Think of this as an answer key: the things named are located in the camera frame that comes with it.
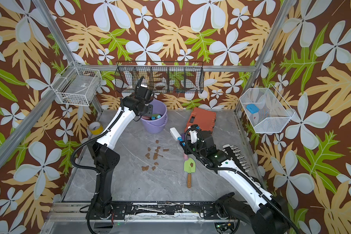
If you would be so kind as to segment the green square trowel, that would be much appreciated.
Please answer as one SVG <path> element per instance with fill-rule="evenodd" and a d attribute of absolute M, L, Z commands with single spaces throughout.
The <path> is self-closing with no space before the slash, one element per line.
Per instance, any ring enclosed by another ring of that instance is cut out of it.
<path fill-rule="evenodd" d="M 192 187 L 192 173 L 196 171 L 196 163 L 192 158 L 184 162 L 184 171 L 187 173 L 187 188 Z"/>

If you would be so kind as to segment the white brush blue handle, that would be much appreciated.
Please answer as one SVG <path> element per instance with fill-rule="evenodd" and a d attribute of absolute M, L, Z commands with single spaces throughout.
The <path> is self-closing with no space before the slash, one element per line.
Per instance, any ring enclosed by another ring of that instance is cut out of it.
<path fill-rule="evenodd" d="M 181 145 L 184 145 L 184 139 L 176 128 L 170 128 L 170 133 L 175 140 L 177 140 Z"/>

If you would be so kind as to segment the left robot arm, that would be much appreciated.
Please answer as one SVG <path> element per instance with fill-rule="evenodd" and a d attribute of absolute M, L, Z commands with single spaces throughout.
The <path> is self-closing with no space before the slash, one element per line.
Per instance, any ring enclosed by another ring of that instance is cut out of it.
<path fill-rule="evenodd" d="M 82 143 L 72 153 L 70 161 L 74 167 L 93 170 L 97 175 L 94 196 L 86 213 L 87 219 L 107 219 L 112 215 L 112 176 L 120 160 L 120 155 L 114 151 L 114 148 L 132 120 L 152 114 L 153 107 L 149 104 L 153 99 L 152 96 L 152 91 L 145 85 L 137 85 L 134 93 L 121 99 L 120 108 L 104 132 Z M 94 160 L 94 167 L 76 163 L 75 156 L 84 146 L 88 146 Z"/>

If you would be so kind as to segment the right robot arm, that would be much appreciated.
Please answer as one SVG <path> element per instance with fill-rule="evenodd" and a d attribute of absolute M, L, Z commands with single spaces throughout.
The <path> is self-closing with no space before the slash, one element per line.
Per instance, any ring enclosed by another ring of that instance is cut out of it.
<path fill-rule="evenodd" d="M 288 202 L 282 196 L 273 196 L 261 187 L 256 178 L 248 175 L 249 166 L 238 147 L 225 144 L 218 149 L 212 133 L 193 125 L 183 135 L 173 137 L 183 148 L 184 154 L 193 155 L 206 169 L 228 181 L 244 198 L 234 199 L 234 193 L 215 201 L 217 215 L 235 217 L 250 224 L 256 234 L 284 234 L 289 230 L 300 232 L 291 220 Z"/>

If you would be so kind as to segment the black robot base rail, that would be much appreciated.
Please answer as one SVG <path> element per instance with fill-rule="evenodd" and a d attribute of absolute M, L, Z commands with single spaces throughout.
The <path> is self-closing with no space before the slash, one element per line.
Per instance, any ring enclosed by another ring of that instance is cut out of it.
<path fill-rule="evenodd" d="M 145 219 L 196 219 L 196 220 L 226 220 L 233 219 L 227 210 L 215 201 L 207 202 L 112 202 L 108 205 L 108 214 L 101 215 L 90 211 L 88 205 L 80 208 L 80 213 L 86 214 L 91 220 L 109 219 L 111 221 L 128 221 L 135 217 Z"/>

